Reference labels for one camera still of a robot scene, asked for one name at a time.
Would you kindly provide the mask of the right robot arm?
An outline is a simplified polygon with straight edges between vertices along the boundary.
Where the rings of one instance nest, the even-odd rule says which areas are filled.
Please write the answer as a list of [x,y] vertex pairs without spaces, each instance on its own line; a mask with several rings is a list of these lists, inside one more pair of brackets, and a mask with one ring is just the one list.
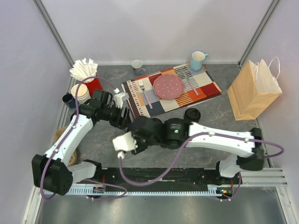
[[150,146],[161,146],[168,149],[203,147],[228,152],[230,156],[221,160],[214,171],[215,180],[223,184],[242,170],[263,169],[261,139],[259,128],[252,128],[249,132],[231,132],[185,119],[171,118],[162,122],[140,116],[128,127],[125,150],[138,154]]

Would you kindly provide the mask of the brown paper bag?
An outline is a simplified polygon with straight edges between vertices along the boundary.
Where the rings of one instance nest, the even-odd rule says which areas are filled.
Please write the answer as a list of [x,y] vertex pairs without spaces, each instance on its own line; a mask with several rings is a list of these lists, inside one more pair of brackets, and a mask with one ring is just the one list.
[[282,94],[277,78],[280,61],[277,56],[278,73],[272,75],[270,66],[263,59],[257,63],[248,60],[227,90],[236,120],[255,120],[274,100]]

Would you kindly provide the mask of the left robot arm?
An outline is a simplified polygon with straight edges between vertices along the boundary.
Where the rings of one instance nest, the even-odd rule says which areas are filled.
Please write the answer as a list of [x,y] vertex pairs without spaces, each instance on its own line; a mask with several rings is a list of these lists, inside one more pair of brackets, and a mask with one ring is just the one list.
[[36,187],[54,194],[65,195],[75,183],[88,179],[91,183],[102,180],[101,163],[84,160],[69,166],[73,152],[85,135],[101,120],[124,130],[131,123],[129,109],[123,102],[129,98],[125,92],[115,95],[95,90],[93,97],[80,104],[72,116],[69,126],[44,155],[32,159],[33,181]]

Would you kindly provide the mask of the cardboard cup carrier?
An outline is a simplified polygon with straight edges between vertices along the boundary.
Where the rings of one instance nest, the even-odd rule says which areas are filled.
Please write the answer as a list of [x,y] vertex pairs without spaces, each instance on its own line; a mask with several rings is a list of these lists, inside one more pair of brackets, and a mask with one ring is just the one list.
[[[53,144],[55,144],[55,143],[58,141],[58,139],[61,137],[61,135],[65,132],[66,128],[67,128],[67,127],[64,126],[64,127],[61,127],[61,128],[59,128],[59,129],[57,129],[57,130],[55,131],[55,133],[54,133],[54,135],[53,135]],[[78,159],[78,156],[77,156],[77,150],[75,150],[75,151],[73,152],[73,154],[72,154],[70,160],[69,160],[68,166],[73,166],[73,165],[75,165],[76,162],[77,162],[77,159]]]

